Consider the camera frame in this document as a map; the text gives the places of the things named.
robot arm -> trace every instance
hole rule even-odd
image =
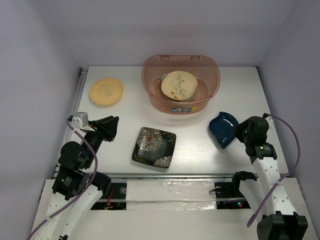
[[[261,208],[256,216],[259,240],[302,240],[308,222],[305,216],[297,214],[285,187],[279,182],[277,154],[274,147],[266,142],[268,129],[268,121],[258,116],[250,117],[234,128],[235,136],[245,144],[245,152],[258,180],[252,177],[253,173],[247,173],[235,174],[232,182],[254,212]],[[271,195],[264,200],[271,189],[274,189]]]
[[[102,141],[114,140],[119,117],[109,116],[97,121],[88,121],[87,113],[77,112],[68,119],[68,123],[69,121],[72,128],[79,128],[86,133],[85,141],[94,153],[97,153]],[[93,160],[93,152],[85,142],[79,144],[70,141],[62,147],[58,160],[61,166],[52,187],[51,201],[46,213],[48,222],[35,233],[34,240],[71,240],[93,204],[103,195],[107,196],[110,193],[110,177],[96,172],[90,180],[92,176],[81,171],[90,168]],[[67,204],[70,206],[61,211]]]

plastic tub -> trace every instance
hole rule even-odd
[[[170,101],[161,91],[161,76],[173,71],[185,71],[198,81],[197,94],[189,102]],[[194,114],[204,109],[220,86],[218,65],[206,56],[155,55],[143,65],[142,83],[151,104],[167,114]]]

white wall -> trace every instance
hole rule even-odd
[[[78,74],[43,1],[0,1],[0,239],[31,231]]]
[[[301,143],[298,178],[320,235],[320,1],[298,0],[258,68],[271,113],[286,119]],[[297,157],[293,135],[276,129],[288,167]]]
[[[296,0],[46,0],[79,66],[155,54],[258,66]]]

black square plate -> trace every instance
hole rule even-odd
[[[143,127],[132,154],[132,160],[167,169],[174,154],[177,136],[174,133]]]

yellow plate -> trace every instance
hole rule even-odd
[[[106,106],[118,101],[123,91],[124,87],[118,79],[104,78],[92,85],[89,96],[95,104]]]

